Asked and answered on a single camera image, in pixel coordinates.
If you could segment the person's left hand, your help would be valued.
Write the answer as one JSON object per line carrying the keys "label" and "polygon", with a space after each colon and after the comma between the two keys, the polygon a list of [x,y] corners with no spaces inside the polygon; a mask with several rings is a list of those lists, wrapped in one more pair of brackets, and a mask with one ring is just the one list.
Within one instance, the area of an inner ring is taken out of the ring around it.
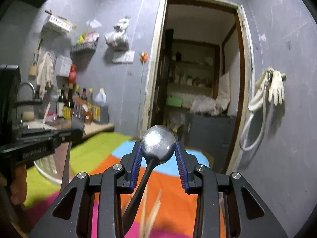
{"label": "person's left hand", "polygon": [[10,185],[11,202],[19,205],[25,202],[27,196],[27,170],[25,165],[17,167],[14,171],[14,180]]}

